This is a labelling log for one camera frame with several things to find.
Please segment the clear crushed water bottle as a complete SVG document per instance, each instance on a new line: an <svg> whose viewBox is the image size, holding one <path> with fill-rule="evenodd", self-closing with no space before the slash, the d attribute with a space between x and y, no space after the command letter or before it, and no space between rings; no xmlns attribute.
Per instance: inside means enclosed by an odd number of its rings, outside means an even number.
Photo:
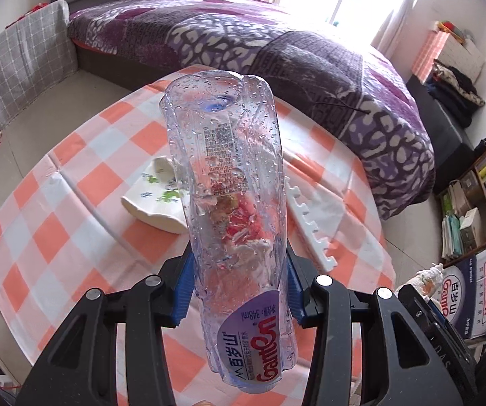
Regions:
<svg viewBox="0 0 486 406"><path fill-rule="evenodd" d="M283 150L261 77L198 71L160 102L190 244L209 366L248 394L297 359L287 302Z"/></svg>

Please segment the orange white checkered tablecloth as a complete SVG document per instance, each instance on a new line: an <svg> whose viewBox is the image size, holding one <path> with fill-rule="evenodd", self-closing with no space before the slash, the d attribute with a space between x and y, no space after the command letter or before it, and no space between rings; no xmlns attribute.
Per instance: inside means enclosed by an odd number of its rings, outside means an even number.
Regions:
<svg viewBox="0 0 486 406"><path fill-rule="evenodd" d="M121 197L156 156L168 153L159 101L163 77L95 115L57 144L25 176L0 209L0 309L29 360L39 357L84 294L126 289L181 254L172 235L130 216ZM395 273L382 223L360 160L294 106L277 100L285 172L303 195L328 256L332 276L370 292L390 287ZM308 254L287 217L296 252Z"/></svg>

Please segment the white notched foam strip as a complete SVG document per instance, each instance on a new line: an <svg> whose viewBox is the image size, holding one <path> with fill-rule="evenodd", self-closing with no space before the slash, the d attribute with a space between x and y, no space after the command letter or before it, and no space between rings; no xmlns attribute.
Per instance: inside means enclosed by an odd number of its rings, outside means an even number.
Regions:
<svg viewBox="0 0 486 406"><path fill-rule="evenodd" d="M306 203L299 203L298 200L303 197L298 186L290 185L290 177L284 177L286 203L296 226L303 237L306 248L312 254L313 259L320 265L320 269L325 272L331 272L337 266L337 260L333 256L328 256L328 238L321 234L317 223L310 219L310 209Z"/></svg>

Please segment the white floral paper cup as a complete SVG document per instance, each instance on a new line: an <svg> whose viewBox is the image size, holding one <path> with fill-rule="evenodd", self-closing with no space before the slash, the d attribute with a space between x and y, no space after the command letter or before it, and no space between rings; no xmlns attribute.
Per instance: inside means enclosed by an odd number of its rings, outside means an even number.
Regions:
<svg viewBox="0 0 486 406"><path fill-rule="evenodd" d="M188 231L171 159L158 157L140 173L121 197L123 207L137 220L181 235Z"/></svg>

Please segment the purple patterned bed quilt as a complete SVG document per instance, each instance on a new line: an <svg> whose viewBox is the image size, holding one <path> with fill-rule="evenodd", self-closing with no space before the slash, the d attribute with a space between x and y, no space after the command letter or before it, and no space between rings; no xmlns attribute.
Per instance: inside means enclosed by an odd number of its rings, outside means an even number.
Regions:
<svg viewBox="0 0 486 406"><path fill-rule="evenodd" d="M201 64L260 76L359 157L382 219L432 192L433 146L401 75L331 26L261 0L82 0L70 4L69 38L102 58L101 72Z"/></svg>

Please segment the near Ganten water carton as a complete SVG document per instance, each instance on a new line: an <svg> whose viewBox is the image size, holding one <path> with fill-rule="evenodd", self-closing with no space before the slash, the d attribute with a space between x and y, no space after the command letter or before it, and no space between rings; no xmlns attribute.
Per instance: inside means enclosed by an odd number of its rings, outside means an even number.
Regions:
<svg viewBox="0 0 486 406"><path fill-rule="evenodd" d="M476 257L444 269L439 306L464 340L471 340L476 305Z"/></svg>

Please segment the black storage bench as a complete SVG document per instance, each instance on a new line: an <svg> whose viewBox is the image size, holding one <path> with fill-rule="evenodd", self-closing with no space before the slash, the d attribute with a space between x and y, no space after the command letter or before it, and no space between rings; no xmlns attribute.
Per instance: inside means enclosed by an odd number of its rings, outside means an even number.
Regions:
<svg viewBox="0 0 486 406"><path fill-rule="evenodd" d="M417 103L434 149L436 180L433 193L439 194L471 167L474 162L473 145L456 119L427 92L426 86L415 75L410 77L406 86Z"/></svg>

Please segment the grey checkered cloth cover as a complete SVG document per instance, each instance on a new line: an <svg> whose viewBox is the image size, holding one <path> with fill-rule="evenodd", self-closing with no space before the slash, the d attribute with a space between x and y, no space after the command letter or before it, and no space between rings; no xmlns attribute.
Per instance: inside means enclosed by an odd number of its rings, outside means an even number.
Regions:
<svg viewBox="0 0 486 406"><path fill-rule="evenodd" d="M0 131L41 93L78 71L64 0L26 15L0 33Z"/></svg>

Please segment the wooden bookshelf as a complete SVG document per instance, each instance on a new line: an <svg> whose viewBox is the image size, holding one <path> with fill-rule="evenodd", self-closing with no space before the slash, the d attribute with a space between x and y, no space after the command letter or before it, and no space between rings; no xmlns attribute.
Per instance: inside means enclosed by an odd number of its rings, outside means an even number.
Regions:
<svg viewBox="0 0 486 406"><path fill-rule="evenodd" d="M486 248L486 150L437 200L442 264L449 266Z"/></svg>

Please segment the pile of dark clothes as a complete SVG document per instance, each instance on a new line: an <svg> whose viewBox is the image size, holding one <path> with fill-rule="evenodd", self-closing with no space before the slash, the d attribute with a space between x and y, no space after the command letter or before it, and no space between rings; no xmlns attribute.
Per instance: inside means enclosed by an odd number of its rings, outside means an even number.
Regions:
<svg viewBox="0 0 486 406"><path fill-rule="evenodd" d="M471 125L473 115L485 106L471 79L439 60L433 60L425 86L429 95L464 129Z"/></svg>

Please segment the white tissue wad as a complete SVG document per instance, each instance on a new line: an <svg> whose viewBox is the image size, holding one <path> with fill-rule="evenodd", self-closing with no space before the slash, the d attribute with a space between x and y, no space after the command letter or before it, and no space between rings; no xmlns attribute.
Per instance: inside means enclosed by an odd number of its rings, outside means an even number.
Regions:
<svg viewBox="0 0 486 406"><path fill-rule="evenodd" d="M417 272L406 285L411 285L424 300L429 300L439 289L444 279L444 268L442 264L433 264L430 269L423 269Z"/></svg>

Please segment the pink white drawer cabinet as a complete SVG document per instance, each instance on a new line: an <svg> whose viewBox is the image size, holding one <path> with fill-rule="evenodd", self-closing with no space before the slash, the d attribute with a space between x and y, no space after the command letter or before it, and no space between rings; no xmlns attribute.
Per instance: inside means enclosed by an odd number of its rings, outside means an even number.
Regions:
<svg viewBox="0 0 486 406"><path fill-rule="evenodd" d="M412 65L413 75L424 83L435 61L454 67L475 83L484 67L485 59L484 54L471 40L461 44L452 34L431 30Z"/></svg>

